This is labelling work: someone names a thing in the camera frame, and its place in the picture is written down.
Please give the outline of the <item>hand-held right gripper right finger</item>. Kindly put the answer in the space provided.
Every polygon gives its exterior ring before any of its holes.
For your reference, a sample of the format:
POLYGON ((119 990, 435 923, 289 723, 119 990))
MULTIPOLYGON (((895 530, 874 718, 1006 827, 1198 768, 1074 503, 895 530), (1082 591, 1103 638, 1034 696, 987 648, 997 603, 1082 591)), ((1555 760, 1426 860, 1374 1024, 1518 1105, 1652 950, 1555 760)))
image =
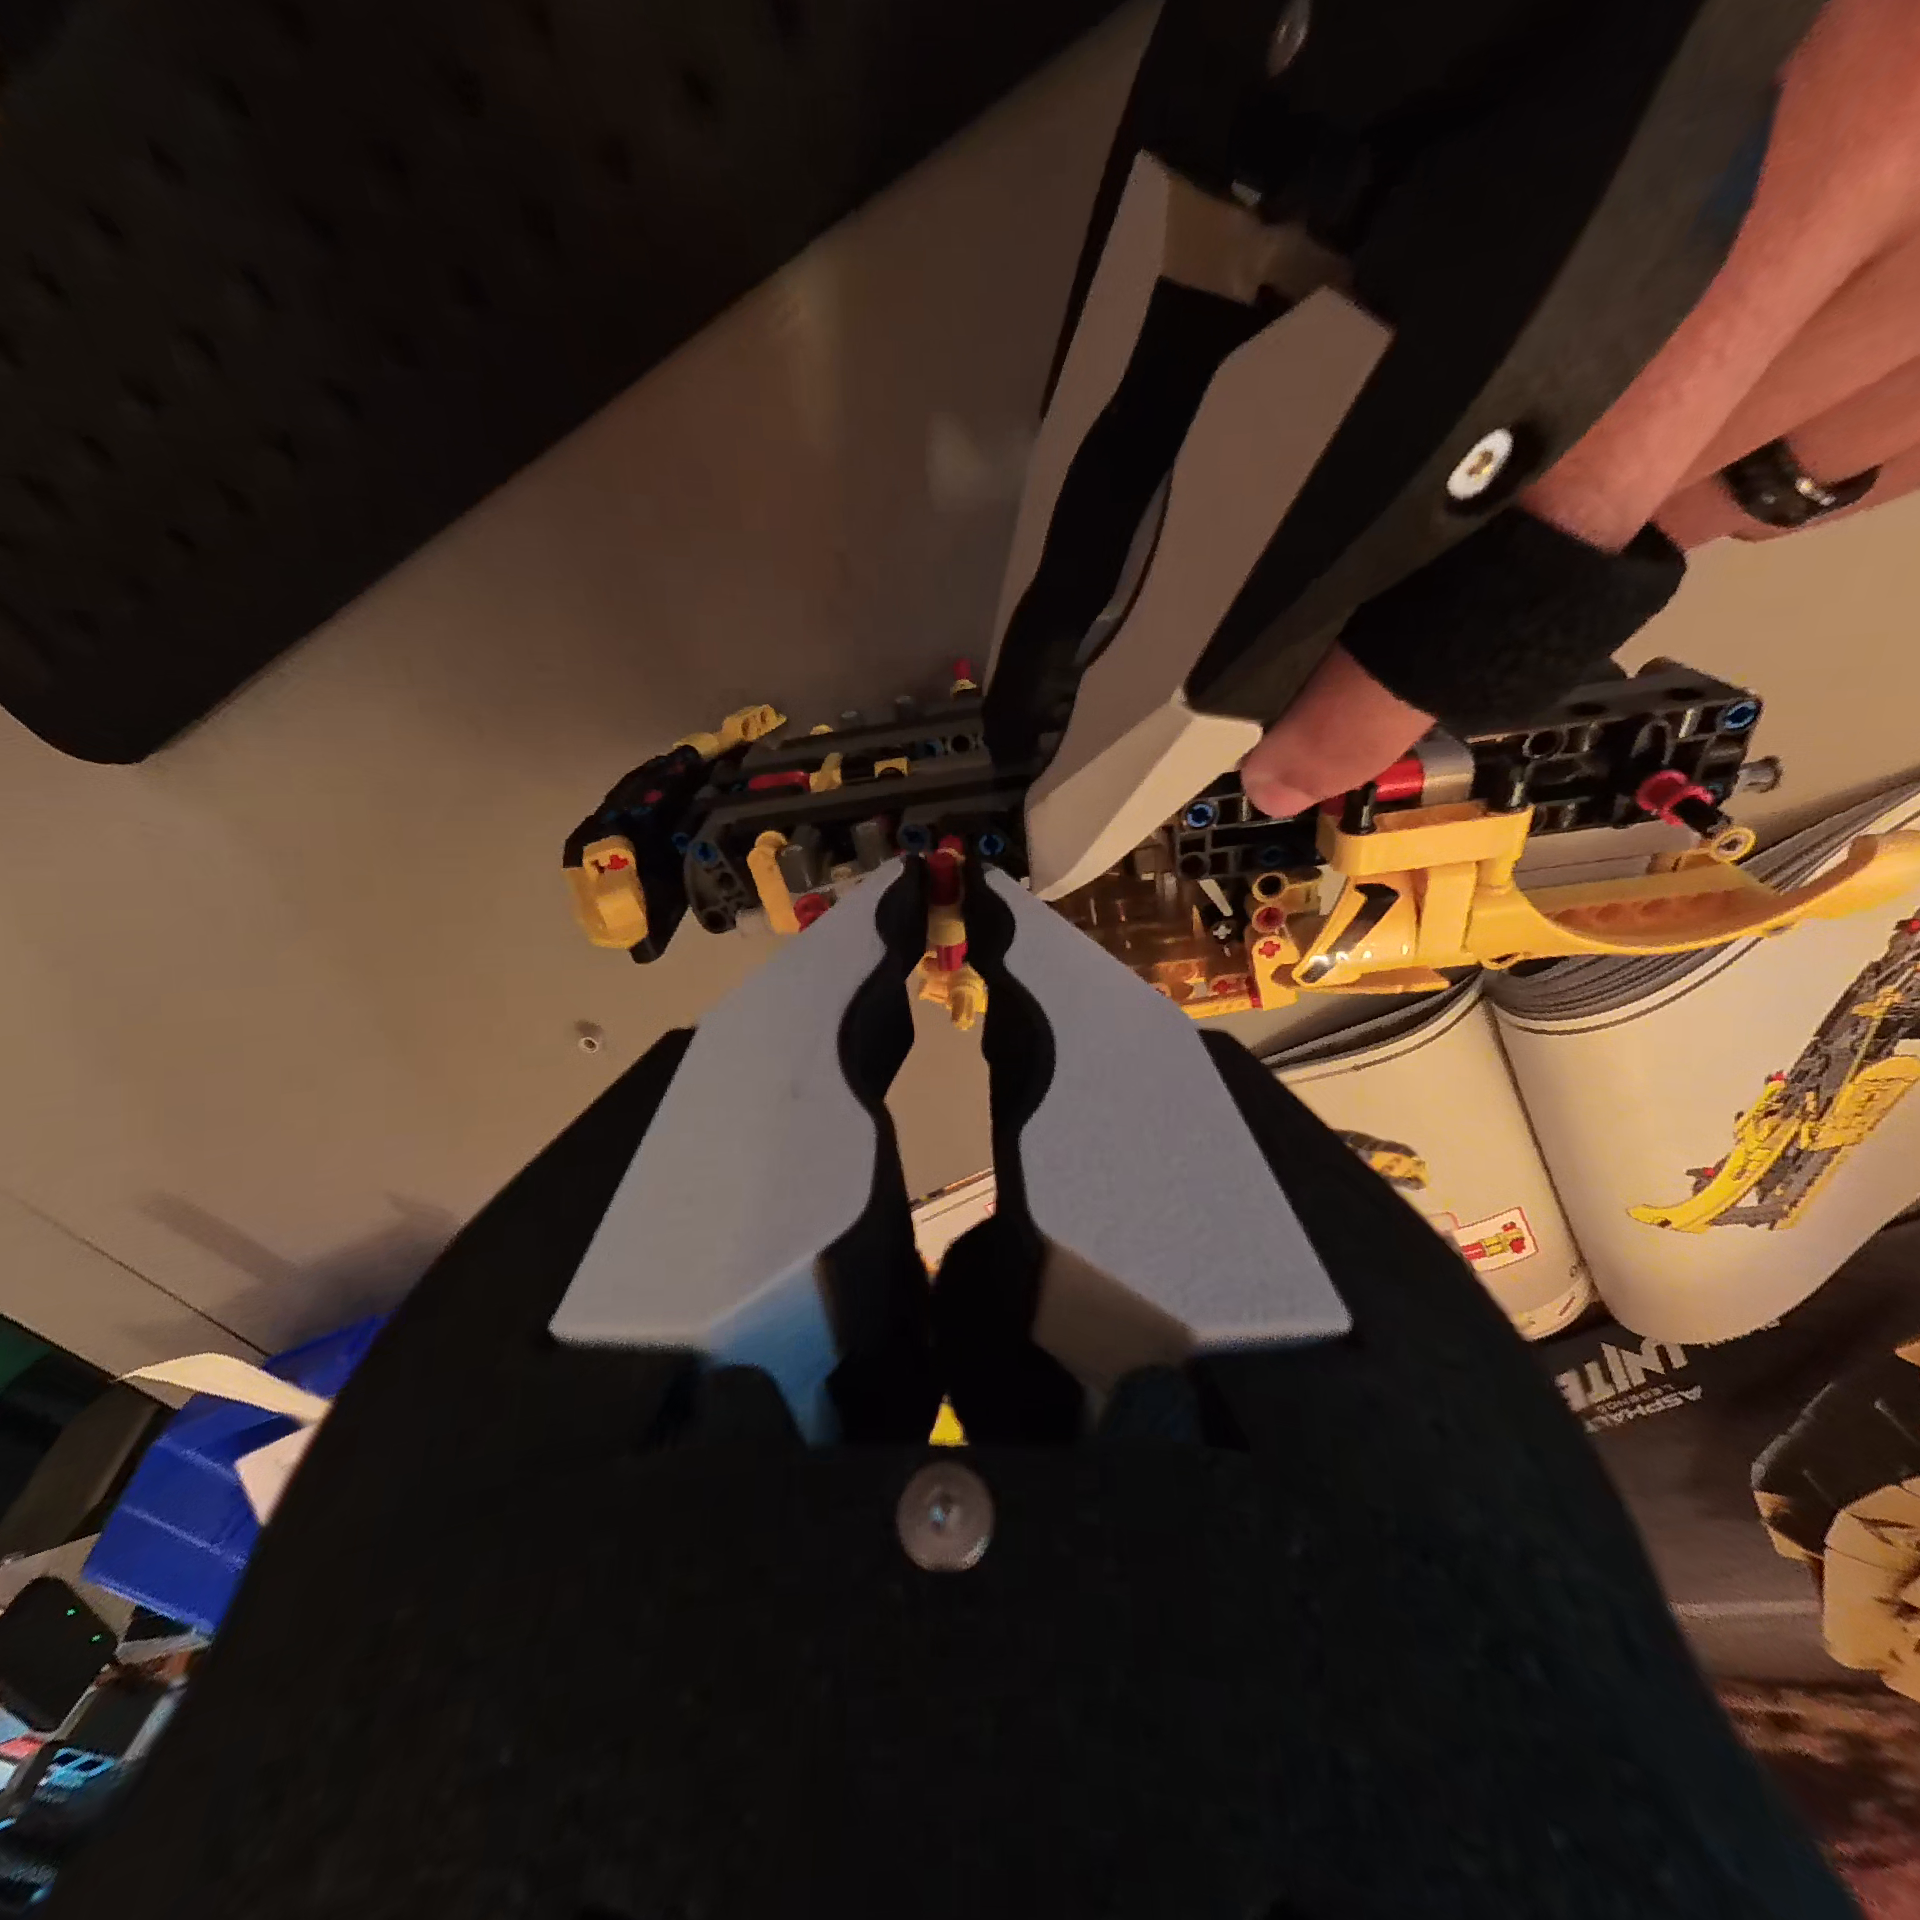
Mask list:
POLYGON ((1207 1035, 1004 872, 966 888, 989 988, 994 1226, 1020 1249, 1023 1335, 1085 1390, 1353 1331, 1207 1035))

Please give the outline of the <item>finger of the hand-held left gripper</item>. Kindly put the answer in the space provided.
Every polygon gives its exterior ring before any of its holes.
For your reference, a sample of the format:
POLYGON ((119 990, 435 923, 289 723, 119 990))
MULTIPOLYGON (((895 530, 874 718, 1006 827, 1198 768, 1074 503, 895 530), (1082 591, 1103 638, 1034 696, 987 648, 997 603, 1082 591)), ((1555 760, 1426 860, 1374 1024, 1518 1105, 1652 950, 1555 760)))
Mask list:
POLYGON ((999 762, 1045 756, 1050 768, 1077 681, 1135 598, 1196 410, 1228 354, 1265 328, 1267 226, 1135 156, 1027 462, 987 681, 999 762))
POLYGON ((1023 806, 1031 891, 1067 897, 1253 750, 1265 718, 1187 684, 1390 346, 1324 289, 1214 374, 1171 470, 1159 537, 1023 806))

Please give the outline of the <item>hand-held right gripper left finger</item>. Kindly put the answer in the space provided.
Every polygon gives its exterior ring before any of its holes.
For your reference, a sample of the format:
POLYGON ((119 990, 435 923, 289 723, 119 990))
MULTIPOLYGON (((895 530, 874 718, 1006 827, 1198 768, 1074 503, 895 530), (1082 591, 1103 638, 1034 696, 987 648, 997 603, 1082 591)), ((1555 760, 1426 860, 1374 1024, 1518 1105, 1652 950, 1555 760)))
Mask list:
POLYGON ((550 1335, 751 1367, 811 1446, 924 1446, 931 1284, 887 1098, 927 872, 885 862, 698 1024, 550 1335))

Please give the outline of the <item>yellow black brick car model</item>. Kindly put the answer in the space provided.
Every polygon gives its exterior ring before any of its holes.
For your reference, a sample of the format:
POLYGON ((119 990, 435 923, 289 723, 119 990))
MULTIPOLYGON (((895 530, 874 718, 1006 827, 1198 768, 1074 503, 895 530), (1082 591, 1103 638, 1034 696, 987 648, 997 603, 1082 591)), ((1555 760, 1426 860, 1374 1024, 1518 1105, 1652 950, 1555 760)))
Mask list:
MULTIPOLYGON (((750 706, 618 779, 566 836, 597 950, 658 961, 686 921, 782 937, 893 857, 931 868, 922 993, 971 1024, 986 990, 965 865, 1031 881, 1023 791, 1002 770, 969 664, 941 705, 790 728, 750 706)), ((1436 993, 1452 975, 1693 953, 1892 905, 1915 830, 1845 827, 1805 881, 1773 878, 1727 806, 1759 783, 1747 688, 1659 662, 1477 737, 1430 732, 1374 783, 1277 822, 1234 774, 1179 775, 1179 807, 1057 911, 1191 1019, 1301 996, 1436 993)))

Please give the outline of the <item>grey desk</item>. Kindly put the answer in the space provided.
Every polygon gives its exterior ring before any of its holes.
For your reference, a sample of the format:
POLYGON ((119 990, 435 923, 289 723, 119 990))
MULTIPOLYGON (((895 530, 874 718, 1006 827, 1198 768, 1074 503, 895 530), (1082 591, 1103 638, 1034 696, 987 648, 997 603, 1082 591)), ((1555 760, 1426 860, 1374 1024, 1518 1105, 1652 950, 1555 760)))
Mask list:
POLYGON ((766 958, 591 951, 667 738, 981 666, 1131 4, 140 767, 2 748, 4 1316, 122 1377, 394 1305, 766 958), (577 1022, 605 1033, 577 1047, 577 1022))

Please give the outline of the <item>person's left hand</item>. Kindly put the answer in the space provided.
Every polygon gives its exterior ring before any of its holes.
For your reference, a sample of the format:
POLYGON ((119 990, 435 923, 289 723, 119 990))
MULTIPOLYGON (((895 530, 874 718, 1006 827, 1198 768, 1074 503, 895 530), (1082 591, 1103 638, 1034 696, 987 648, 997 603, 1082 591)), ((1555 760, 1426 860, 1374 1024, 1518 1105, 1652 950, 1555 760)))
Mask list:
POLYGON ((1530 718, 1669 607, 1691 550, 1915 491, 1915 208, 1917 4, 1827 4, 1707 292, 1511 512, 1349 620, 1245 795, 1284 818, 1430 728, 1530 718))

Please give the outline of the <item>open instruction booklet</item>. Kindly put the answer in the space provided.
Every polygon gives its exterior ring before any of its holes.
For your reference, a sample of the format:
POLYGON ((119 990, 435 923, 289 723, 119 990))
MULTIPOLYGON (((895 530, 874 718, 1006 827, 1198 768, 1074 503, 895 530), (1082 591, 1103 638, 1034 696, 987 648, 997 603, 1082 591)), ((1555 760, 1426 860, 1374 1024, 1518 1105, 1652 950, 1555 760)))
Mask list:
POLYGON ((1793 891, 1858 836, 1898 855, 1838 919, 1477 977, 1265 1060, 1527 1339, 1593 1308, 1743 1337, 1915 1207, 1915 818, 1905 783, 1759 857, 1793 891))

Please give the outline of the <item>white paper sheet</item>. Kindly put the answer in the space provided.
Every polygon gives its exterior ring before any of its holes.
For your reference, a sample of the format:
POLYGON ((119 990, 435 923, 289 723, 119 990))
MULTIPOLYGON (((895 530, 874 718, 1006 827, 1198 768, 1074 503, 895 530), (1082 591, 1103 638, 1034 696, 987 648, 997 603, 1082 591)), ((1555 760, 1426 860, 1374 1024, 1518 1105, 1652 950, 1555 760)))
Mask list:
POLYGON ((226 1402, 270 1418, 291 1422, 292 1428, 268 1446, 253 1448, 233 1462, 233 1475, 242 1487, 253 1521, 266 1527, 273 1521, 291 1479, 297 1475, 317 1428, 331 1412, 331 1400, 314 1394, 297 1383, 282 1382, 263 1367, 226 1353, 191 1353, 172 1360, 148 1363, 116 1383, 172 1385, 191 1396, 226 1402))

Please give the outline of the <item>blue plastic bin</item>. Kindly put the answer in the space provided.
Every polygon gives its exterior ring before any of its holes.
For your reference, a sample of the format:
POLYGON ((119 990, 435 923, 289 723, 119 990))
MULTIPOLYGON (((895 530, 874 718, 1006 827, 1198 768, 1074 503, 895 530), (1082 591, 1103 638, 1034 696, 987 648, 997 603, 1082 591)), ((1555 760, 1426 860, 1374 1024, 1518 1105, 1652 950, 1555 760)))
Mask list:
MULTIPOLYGON (((335 1402, 388 1316, 372 1315, 273 1360, 268 1375, 335 1402)), ((263 1534, 233 1462, 289 1434, 291 1422, 188 1394, 116 1497, 84 1580, 210 1640, 263 1534)))

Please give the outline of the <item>dark toy car set box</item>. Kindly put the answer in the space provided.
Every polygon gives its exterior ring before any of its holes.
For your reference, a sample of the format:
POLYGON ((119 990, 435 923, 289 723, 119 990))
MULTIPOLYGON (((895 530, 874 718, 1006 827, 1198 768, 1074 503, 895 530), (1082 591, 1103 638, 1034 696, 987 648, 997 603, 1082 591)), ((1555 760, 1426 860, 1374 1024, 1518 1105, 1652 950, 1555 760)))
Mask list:
POLYGON ((1915 1484, 1915 1310, 1803 1308, 1684 1348, 1593 1322, 1538 1347, 1740 1737, 1863 1916, 1915 1916, 1915 1523, 1827 1596, 1842 1510, 1915 1484))

